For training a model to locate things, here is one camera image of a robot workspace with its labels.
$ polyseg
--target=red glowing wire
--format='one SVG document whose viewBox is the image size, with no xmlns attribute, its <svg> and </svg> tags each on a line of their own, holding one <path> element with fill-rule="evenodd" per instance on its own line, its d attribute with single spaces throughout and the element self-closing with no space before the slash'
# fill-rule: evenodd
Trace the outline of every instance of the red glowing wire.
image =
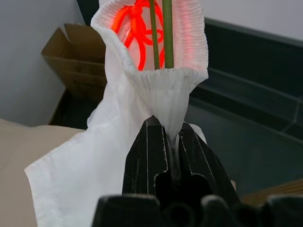
<svg viewBox="0 0 303 227">
<path fill-rule="evenodd" d="M 129 34 L 126 38 L 126 41 L 124 45 L 129 48 L 130 44 L 132 43 L 133 39 L 135 38 L 138 42 L 139 45 L 139 50 L 140 50 L 140 63 L 138 70 L 142 71 L 145 66 L 146 62 L 146 48 L 144 44 L 147 45 L 153 45 L 152 39 L 149 39 L 147 35 L 152 34 L 152 30 L 147 30 L 145 22 L 142 18 L 142 13 L 143 13 L 143 7 L 150 7 L 149 0 L 136 0 L 135 5 L 133 6 L 125 6 L 123 7 L 117 14 L 114 24 L 112 25 L 112 29 L 118 33 L 122 22 L 124 18 L 129 15 L 131 19 L 131 29 L 129 31 Z M 160 23 L 162 30 L 157 29 L 157 33 L 160 35 L 158 38 L 158 43 L 163 42 L 163 15 L 161 8 L 155 1 L 155 12 L 156 15 L 159 17 Z M 160 67 L 162 68 L 164 64 L 164 47 L 162 48 L 160 52 Z"/>
</svg>

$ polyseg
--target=wooden edge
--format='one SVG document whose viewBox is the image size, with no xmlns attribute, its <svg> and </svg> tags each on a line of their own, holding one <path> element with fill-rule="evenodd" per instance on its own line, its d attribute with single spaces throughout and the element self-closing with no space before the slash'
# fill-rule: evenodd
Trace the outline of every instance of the wooden edge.
<svg viewBox="0 0 303 227">
<path fill-rule="evenodd" d="M 303 194 L 303 179 L 288 182 L 276 187 L 261 190 L 244 196 L 241 201 L 245 204 L 258 206 L 264 204 L 271 195 L 300 195 Z"/>
</svg>

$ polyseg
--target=black plastic part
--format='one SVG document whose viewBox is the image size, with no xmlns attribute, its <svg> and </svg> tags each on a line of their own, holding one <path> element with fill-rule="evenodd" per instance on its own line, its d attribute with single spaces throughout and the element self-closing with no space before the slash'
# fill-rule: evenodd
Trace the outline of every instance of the black plastic part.
<svg viewBox="0 0 303 227">
<path fill-rule="evenodd" d="M 204 177 L 212 194 L 222 197 L 231 207 L 240 200 L 219 158 L 210 150 L 192 127 L 184 123 L 179 133 L 181 172 Z"/>
<path fill-rule="evenodd" d="M 156 194 L 156 177 L 168 172 L 164 127 L 157 118 L 145 120 L 125 163 L 122 193 Z"/>
<path fill-rule="evenodd" d="M 261 208 L 243 205 L 219 158 L 190 125 L 183 124 L 179 136 L 176 160 L 159 121 L 144 122 L 126 159 L 123 195 L 99 200 L 93 227 L 303 226 L 303 197 L 275 197 Z M 171 179 L 176 166 L 177 187 Z"/>
<path fill-rule="evenodd" d="M 148 195 L 104 197 L 92 227 L 164 227 L 159 202 Z"/>
</svg>

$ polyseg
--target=gray wall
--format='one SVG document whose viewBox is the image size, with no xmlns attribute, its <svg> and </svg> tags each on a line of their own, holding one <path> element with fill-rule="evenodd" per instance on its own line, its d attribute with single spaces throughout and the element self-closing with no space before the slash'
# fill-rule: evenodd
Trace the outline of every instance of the gray wall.
<svg viewBox="0 0 303 227">
<path fill-rule="evenodd" d="M 76 0 L 0 1 L 0 118 L 48 123 L 64 85 L 40 52 L 64 23 L 84 23 Z"/>
<path fill-rule="evenodd" d="M 303 144 L 203 103 L 185 121 L 202 129 L 240 196 L 303 177 Z"/>
</svg>

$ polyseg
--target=dark gray panel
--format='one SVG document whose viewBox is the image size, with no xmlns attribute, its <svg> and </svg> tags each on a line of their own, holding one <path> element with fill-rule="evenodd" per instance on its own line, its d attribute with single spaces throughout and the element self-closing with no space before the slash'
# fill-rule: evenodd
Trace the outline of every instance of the dark gray panel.
<svg viewBox="0 0 303 227">
<path fill-rule="evenodd" d="M 199 86 L 273 116 L 292 121 L 298 99 L 243 80 L 223 71 L 208 69 L 209 79 Z"/>
<path fill-rule="evenodd" d="M 64 127 L 87 129 L 87 119 L 98 106 L 98 102 L 90 99 L 72 98 L 59 124 Z"/>
<path fill-rule="evenodd" d="M 191 99 L 186 122 L 198 125 L 240 196 L 303 177 L 303 144 Z"/>
<path fill-rule="evenodd" d="M 77 0 L 85 24 L 90 26 L 90 21 L 99 9 L 99 0 Z"/>
<path fill-rule="evenodd" d="M 303 124 L 293 124 L 289 129 L 286 130 L 286 134 L 289 134 L 297 139 L 303 140 Z"/>
<path fill-rule="evenodd" d="M 299 111 L 297 117 L 298 123 L 303 125 L 303 102 L 301 101 L 299 104 Z"/>
<path fill-rule="evenodd" d="M 223 110 L 247 118 L 277 131 L 283 130 L 290 124 L 288 120 L 276 117 L 262 110 L 246 105 L 246 103 L 237 102 L 233 99 L 227 98 L 224 95 L 205 90 L 201 87 L 197 87 L 191 93 L 191 97 L 217 106 Z"/>
<path fill-rule="evenodd" d="M 205 25 L 209 67 L 299 97 L 303 95 L 303 47 Z"/>
</svg>

